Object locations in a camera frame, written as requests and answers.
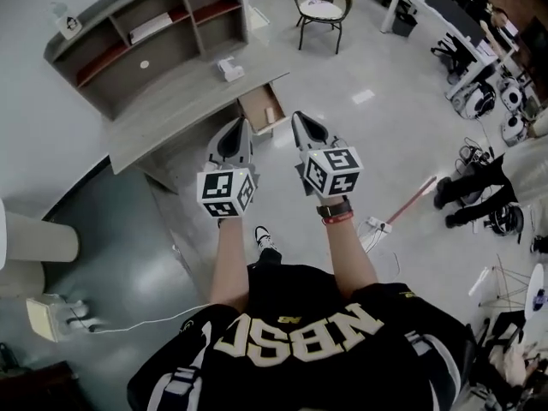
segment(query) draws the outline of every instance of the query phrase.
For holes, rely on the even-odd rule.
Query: open drawer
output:
[[[289,119],[283,113],[271,84],[260,86],[240,96],[238,102],[256,135],[269,133],[274,127]],[[274,112],[274,123],[268,123],[266,111],[269,108]]]

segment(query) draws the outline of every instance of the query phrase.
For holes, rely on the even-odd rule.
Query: white robot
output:
[[[302,163],[296,166],[307,195],[323,198],[352,192],[363,170],[357,151],[326,124],[296,111],[291,122]],[[197,200],[209,216],[241,217],[257,188],[252,163],[252,131],[247,119],[224,126],[207,147],[205,170],[198,174]]]

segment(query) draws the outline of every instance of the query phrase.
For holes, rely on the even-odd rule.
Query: gray floor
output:
[[[303,50],[297,50],[298,13],[293,0],[250,1],[271,21],[254,31],[255,36],[282,54],[291,67],[278,93],[286,113],[303,110],[324,117],[360,153],[366,168],[352,196],[356,223],[368,216],[387,219],[429,177],[451,174],[464,137],[485,144],[480,125],[461,119],[444,97],[446,73],[429,51],[444,35],[437,21],[419,15],[409,39],[382,34],[378,28],[385,9],[371,0],[354,0],[336,56],[337,32],[324,25],[308,25]],[[374,96],[355,103],[353,96],[365,90]],[[505,150],[499,131],[505,112],[498,104],[483,120],[497,155]],[[187,151],[170,161],[182,204],[177,217],[185,227],[182,255],[195,285],[172,251],[168,229],[143,177],[128,172],[116,179],[107,173],[98,177],[60,215],[60,221],[90,235],[83,238],[80,262],[63,270],[71,272],[54,276],[57,280],[48,290],[68,295],[71,301],[89,300],[106,326],[114,328],[168,317],[200,303],[203,295],[195,288],[206,292],[217,227],[195,203],[194,180],[214,129],[214,123],[196,128],[188,136]],[[288,123],[276,129],[273,140],[256,147],[255,162],[262,176],[245,219],[248,261],[257,258],[252,229],[262,223],[271,230],[286,263],[329,271],[325,231],[314,198],[301,191],[294,169],[299,159]],[[533,269],[537,258],[528,252],[533,236],[529,210],[524,211],[521,245],[515,237],[496,237],[482,228],[474,234],[470,225],[446,229],[444,215],[452,210],[448,206],[437,212],[432,194],[421,197],[396,220],[393,233],[372,250],[371,257],[384,282],[405,282],[462,322],[478,325],[491,315],[478,309],[478,303],[493,294],[495,279],[488,278],[471,295],[469,291],[485,267],[497,265],[497,254],[510,269],[524,273]],[[537,211],[535,219],[541,216]],[[127,408],[127,380],[181,323],[175,320],[53,344],[30,331],[21,301],[0,301],[0,317],[13,319],[9,330],[0,330],[0,341],[11,344],[21,362],[43,366],[69,360],[96,408],[103,410]],[[544,324],[542,315],[529,323],[531,341]]]

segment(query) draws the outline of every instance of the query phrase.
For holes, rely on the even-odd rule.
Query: black jersey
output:
[[[134,376],[135,410],[449,410],[468,330],[401,283],[350,300],[304,265],[250,270],[248,309],[209,306]]]

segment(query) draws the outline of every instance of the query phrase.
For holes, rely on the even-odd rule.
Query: foot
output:
[[[436,185],[437,193],[436,193],[436,196],[434,196],[434,207],[436,207],[438,210],[442,210],[445,204],[447,204],[443,200],[442,193],[444,192],[444,187],[447,186],[450,182],[451,182],[451,179],[448,176],[446,176],[445,178],[442,178],[441,180],[439,180],[439,183]]]
[[[539,241],[542,239],[540,236],[535,236],[533,242],[531,242],[531,253],[539,251]]]
[[[466,225],[464,223],[458,223],[455,220],[455,215],[449,215],[445,217],[445,227],[448,229],[454,229],[455,227],[461,227],[462,225]]]
[[[257,247],[259,247],[259,253],[262,253],[265,248],[272,248],[273,250],[278,251],[276,245],[274,245],[274,242],[272,241],[271,234],[262,225],[255,228],[255,241],[257,242]]]

